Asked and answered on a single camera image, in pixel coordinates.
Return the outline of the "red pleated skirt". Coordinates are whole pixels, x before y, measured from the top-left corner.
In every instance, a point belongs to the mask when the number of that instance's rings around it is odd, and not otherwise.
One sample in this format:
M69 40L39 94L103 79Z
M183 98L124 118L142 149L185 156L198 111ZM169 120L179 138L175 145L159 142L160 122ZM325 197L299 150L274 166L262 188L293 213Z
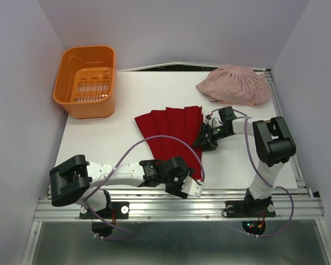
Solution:
M155 159L166 161L172 157L180 156L188 167L194 170L192 178L201 179L199 161L201 160L202 149L196 147L189 150L181 142L166 138L166 136L176 137L189 146L193 146L203 122L202 107L166 107L165 110L152 110L150 113L135 117L135 122L144 138L159 136L147 141Z

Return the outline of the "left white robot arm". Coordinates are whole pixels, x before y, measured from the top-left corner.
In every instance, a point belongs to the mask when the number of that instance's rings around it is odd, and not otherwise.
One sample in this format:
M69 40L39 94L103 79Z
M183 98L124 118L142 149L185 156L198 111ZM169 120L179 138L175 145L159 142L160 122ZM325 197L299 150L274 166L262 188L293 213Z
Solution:
M92 208L101 218L107 217L112 204L103 186L154 188L164 185L168 194L183 199L199 197L202 186L192 178L193 172L181 157L112 166L75 155L49 171L52 206L77 204Z

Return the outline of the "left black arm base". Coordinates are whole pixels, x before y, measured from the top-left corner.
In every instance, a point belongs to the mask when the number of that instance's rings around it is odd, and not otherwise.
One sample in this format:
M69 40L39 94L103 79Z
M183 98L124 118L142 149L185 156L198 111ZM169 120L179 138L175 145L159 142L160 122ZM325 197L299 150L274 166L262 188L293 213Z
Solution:
M129 202L112 202L111 206L97 211L97 214L103 219L120 219L126 220L129 218ZM81 208L79 218L82 220L94 220L97 217L86 208Z

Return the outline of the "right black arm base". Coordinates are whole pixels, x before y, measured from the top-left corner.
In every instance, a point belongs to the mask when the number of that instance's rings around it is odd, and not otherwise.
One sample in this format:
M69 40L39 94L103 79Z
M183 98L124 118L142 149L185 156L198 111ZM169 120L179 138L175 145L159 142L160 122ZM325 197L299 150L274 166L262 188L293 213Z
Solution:
M249 193L243 200L225 201L222 216L226 218L273 218L276 217L271 196L265 199L254 199Z

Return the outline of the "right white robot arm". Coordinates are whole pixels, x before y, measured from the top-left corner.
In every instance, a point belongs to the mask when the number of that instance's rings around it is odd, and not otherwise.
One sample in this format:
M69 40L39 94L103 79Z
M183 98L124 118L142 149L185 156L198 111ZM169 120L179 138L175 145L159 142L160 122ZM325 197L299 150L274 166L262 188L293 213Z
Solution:
M244 135L255 177L248 188L251 196L243 201L244 212L256 215L263 208L261 200L271 196L283 165L296 154L296 144L286 121L281 116L254 119L232 107L218 108L205 116L193 144L203 151L213 151L218 140Z

